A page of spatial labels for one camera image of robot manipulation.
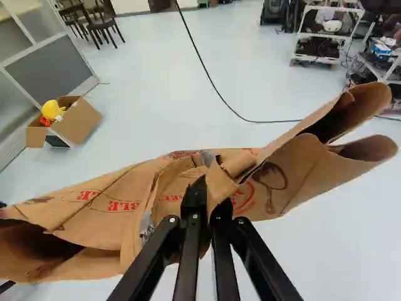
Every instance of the brown paper bag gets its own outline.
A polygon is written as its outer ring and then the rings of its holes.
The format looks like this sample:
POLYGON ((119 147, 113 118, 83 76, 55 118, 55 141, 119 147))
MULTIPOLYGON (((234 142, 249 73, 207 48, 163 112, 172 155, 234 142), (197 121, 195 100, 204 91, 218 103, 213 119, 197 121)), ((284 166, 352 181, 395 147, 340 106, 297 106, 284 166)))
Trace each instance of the brown paper bag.
POLYGON ((395 143, 381 135, 331 144, 390 99, 382 83, 356 86, 262 149, 177 151, 4 208, 0 278, 38 282, 123 273, 161 219, 180 214, 187 185, 203 174, 209 214, 230 197, 236 216, 282 216, 395 155, 395 143), (206 155, 216 158, 209 166, 206 155))

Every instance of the gray floor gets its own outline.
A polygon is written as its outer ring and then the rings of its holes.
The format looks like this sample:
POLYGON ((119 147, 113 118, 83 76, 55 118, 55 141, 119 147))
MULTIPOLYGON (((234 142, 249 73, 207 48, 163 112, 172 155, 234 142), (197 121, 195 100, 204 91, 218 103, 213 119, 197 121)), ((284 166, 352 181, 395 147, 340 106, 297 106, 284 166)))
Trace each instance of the gray floor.
MULTIPOLYGON (((243 0, 185 17, 216 85, 254 120, 304 117, 341 92, 345 71, 290 67, 294 36, 260 28, 261 1, 243 0)), ((26 149, 0 174, 0 200, 22 201, 104 172, 180 149, 259 147, 291 124, 254 125, 235 117, 202 71, 177 13, 118 20, 118 49, 78 41, 104 85, 87 99, 104 114, 74 150, 26 149)), ((385 134, 401 144, 401 124, 372 120, 343 140, 385 134)), ((400 157, 284 218, 256 223, 307 301, 399 300, 400 157)), ((199 300, 212 299, 211 253, 200 261, 199 300)), ((153 300, 169 300, 177 266, 153 300)), ((258 300, 241 265, 243 300, 258 300)), ((17 285, 0 300, 105 300, 120 277, 17 285)))

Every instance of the metal cart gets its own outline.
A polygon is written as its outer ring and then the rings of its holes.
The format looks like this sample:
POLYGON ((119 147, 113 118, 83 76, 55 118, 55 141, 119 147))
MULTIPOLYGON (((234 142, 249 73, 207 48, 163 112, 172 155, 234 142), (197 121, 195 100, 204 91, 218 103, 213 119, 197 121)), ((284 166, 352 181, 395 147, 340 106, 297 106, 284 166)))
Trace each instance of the metal cart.
POLYGON ((329 64, 330 68, 334 68, 335 65, 339 64, 340 62, 340 52, 338 54, 338 56, 336 57, 330 57, 330 56, 318 56, 318 55, 306 55, 306 54, 302 54, 302 53, 297 53, 297 49, 298 49, 298 44, 302 39, 307 39, 307 38, 313 38, 313 37, 317 37, 317 38, 324 38, 327 39, 329 41, 329 39, 332 40, 336 40, 339 43, 339 47, 342 43, 344 43, 345 45, 349 45, 352 41, 352 37, 355 33, 356 28, 359 25, 360 20, 362 19, 362 16, 365 14, 365 10, 362 7, 360 1, 352 1, 352 0, 347 0, 347 1, 331 1, 331 5, 336 5, 336 6, 325 6, 325 5, 320 5, 321 3, 319 3, 318 1, 313 2, 312 4, 306 5, 305 9, 303 11, 303 16, 302 16, 302 20, 301 20, 301 24, 299 26, 299 30, 296 34, 296 41, 295 41, 295 45, 294 45, 294 51, 291 55, 291 61, 290 61, 290 65, 294 65, 294 63, 296 61, 308 61, 308 62, 313 62, 313 63, 324 63, 324 64, 329 64), (341 3, 345 2, 348 4, 351 4, 352 8, 347 8, 347 7, 343 7, 341 6, 341 3), (350 34, 346 34, 346 35, 341 35, 340 34, 336 34, 336 33, 330 33, 330 32, 322 32, 319 31, 317 33, 309 33, 309 32, 304 32, 303 30, 303 25, 304 25, 304 21, 305 21, 305 16, 306 14, 308 14, 308 12, 312 11, 312 10, 321 10, 324 9, 326 11, 331 11, 331 12, 346 12, 348 14, 355 14, 356 15, 356 19, 357 22, 354 25, 352 32, 350 34))

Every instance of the yellow plush toy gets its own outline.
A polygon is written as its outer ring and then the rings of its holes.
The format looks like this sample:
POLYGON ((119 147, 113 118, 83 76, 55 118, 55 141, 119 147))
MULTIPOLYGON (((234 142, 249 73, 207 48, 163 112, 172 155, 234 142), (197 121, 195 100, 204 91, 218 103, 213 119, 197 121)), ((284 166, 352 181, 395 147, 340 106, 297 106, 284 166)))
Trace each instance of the yellow plush toy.
POLYGON ((58 102, 55 99, 48 100, 42 106, 41 112, 42 116, 40 117, 40 122, 45 126, 49 127, 57 118, 57 116, 62 116, 64 111, 66 110, 65 107, 59 107, 58 102))

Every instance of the chair leg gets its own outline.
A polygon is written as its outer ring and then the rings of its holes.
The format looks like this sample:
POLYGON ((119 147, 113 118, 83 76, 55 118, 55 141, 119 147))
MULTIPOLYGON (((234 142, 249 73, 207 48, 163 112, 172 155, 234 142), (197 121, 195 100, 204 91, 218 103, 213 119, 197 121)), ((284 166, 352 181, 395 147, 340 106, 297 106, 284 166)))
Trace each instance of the chair leg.
POLYGON ((105 30, 104 30, 104 29, 101 29, 100 31, 102 32, 102 36, 103 36, 104 39, 106 40, 107 44, 110 44, 110 42, 108 41, 108 38, 107 38, 107 35, 106 35, 105 30))
POLYGON ((80 35, 81 39, 83 39, 83 37, 82 37, 82 34, 81 34, 81 31, 80 31, 79 27, 77 27, 77 25, 76 25, 76 24, 74 24, 73 26, 74 26, 74 27, 75 27, 75 29, 77 30, 77 32, 78 32, 78 34, 80 35))
POLYGON ((71 28, 71 31, 74 33, 74 35, 75 35, 76 37, 78 37, 78 36, 76 35, 75 31, 74 31, 74 28, 73 28, 72 26, 69 26, 69 28, 71 28))
POLYGON ((81 23, 78 23, 78 26, 81 28, 81 31, 82 31, 83 36, 85 37, 85 39, 86 39, 87 41, 89 41, 88 36, 87 36, 88 33, 86 32, 85 27, 84 27, 81 23))
POLYGON ((117 49, 117 45, 115 44, 115 42, 114 42, 114 40, 113 40, 113 37, 112 37, 112 34, 109 32, 108 28, 106 28, 106 31, 107 31, 108 36, 110 37, 110 39, 111 39, 111 41, 112 41, 112 43, 113 43, 115 49, 117 49))
POLYGON ((94 30, 93 30, 93 34, 98 38, 99 43, 100 43, 101 45, 103 45, 103 41, 102 41, 102 39, 100 38, 98 31, 94 29, 94 30))
POLYGON ((95 43, 96 48, 98 48, 98 50, 100 50, 99 44, 98 44, 98 42, 96 41, 95 37, 93 36, 92 30, 89 30, 89 34, 90 34, 90 36, 91 36, 93 42, 95 43))
POLYGON ((125 40, 124 40, 123 35, 121 34, 121 32, 120 32, 120 30, 119 30, 119 28, 117 26, 117 23, 115 23, 115 29, 117 29, 118 35, 120 36, 121 40, 125 43, 125 40))

